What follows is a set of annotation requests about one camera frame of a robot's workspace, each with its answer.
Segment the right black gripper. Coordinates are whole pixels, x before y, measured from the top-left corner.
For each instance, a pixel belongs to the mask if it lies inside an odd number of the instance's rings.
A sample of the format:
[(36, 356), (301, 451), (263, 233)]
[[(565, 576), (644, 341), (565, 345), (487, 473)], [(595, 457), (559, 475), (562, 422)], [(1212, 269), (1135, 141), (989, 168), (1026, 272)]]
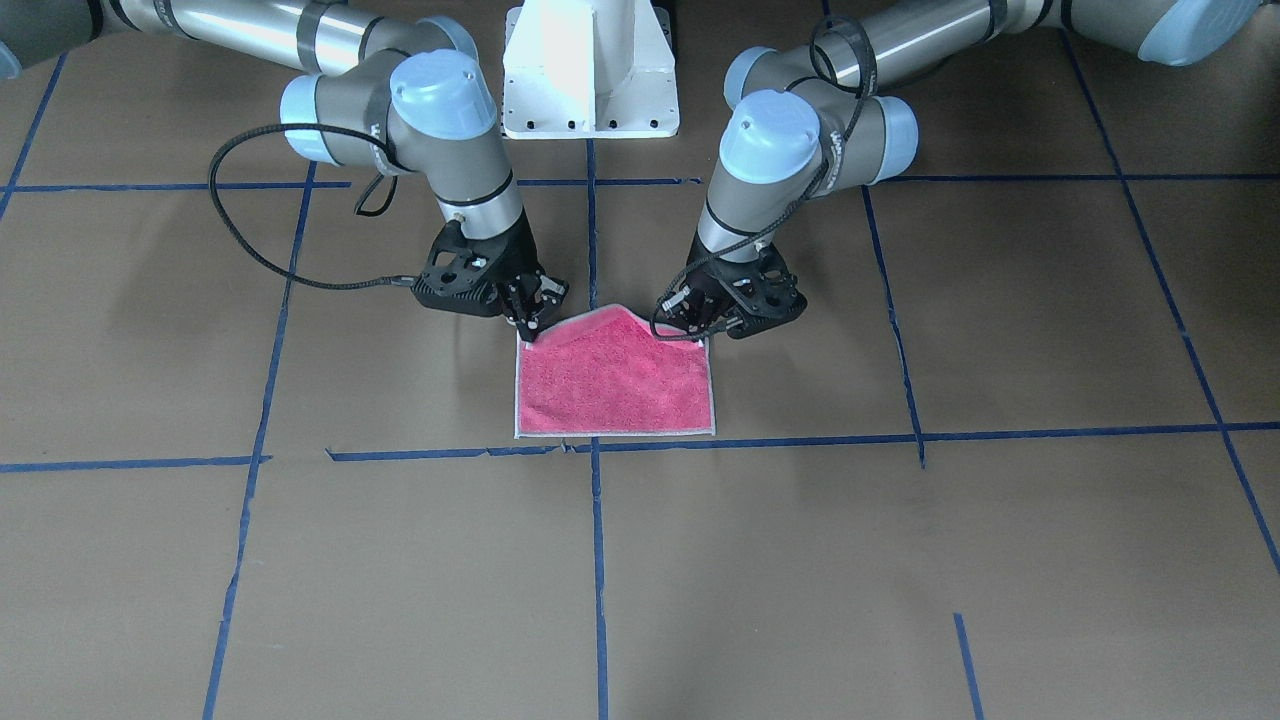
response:
[(568, 284), (548, 275), (529, 218), (485, 240), (465, 237), (458, 220), (436, 236), (428, 265), (412, 284), (425, 307), (472, 316), (506, 316), (521, 341), (532, 343), (556, 324)]

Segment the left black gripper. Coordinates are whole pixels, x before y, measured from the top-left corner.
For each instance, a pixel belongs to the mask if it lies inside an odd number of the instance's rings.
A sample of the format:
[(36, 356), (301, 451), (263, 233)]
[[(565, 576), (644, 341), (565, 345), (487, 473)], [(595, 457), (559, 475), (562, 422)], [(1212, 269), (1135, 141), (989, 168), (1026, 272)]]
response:
[(744, 340), (794, 322), (805, 310), (797, 278), (774, 246), (733, 263), (695, 243), (675, 290), (655, 305), (655, 334), (694, 343), (721, 332)]

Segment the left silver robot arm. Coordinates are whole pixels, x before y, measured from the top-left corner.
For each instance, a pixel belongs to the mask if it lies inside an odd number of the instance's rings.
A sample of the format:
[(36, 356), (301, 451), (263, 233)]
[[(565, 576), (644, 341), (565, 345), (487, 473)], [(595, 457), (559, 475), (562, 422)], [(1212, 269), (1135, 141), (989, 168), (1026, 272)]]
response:
[(799, 318), (806, 299), (774, 247), (804, 204), (902, 174), (919, 147), (891, 90), (951, 56), (1038, 27), (1143, 61), (1187, 67), (1217, 51), (1256, 1), (899, 1), (863, 19), (827, 15), (805, 45), (750, 47), (724, 76), (732, 111), (684, 269), (649, 323), (666, 342), (742, 340)]

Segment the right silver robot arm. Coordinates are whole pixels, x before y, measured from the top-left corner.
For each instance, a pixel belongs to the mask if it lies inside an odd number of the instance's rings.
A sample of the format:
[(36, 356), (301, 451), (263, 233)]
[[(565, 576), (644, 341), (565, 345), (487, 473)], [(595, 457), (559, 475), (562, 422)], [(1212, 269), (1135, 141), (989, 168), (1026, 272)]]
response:
[(218, 172), (227, 155), (284, 135), (310, 161), (424, 176), (442, 210), (421, 272), (346, 290), (407, 288), (428, 309), (503, 316), (527, 342), (564, 301), (566, 283), (539, 261), (474, 38), (451, 18), (407, 23), (343, 1), (5, 1), (1, 26), (6, 79), (124, 29), (296, 69), (279, 122), (227, 141), (211, 160), (207, 187), (224, 222)]

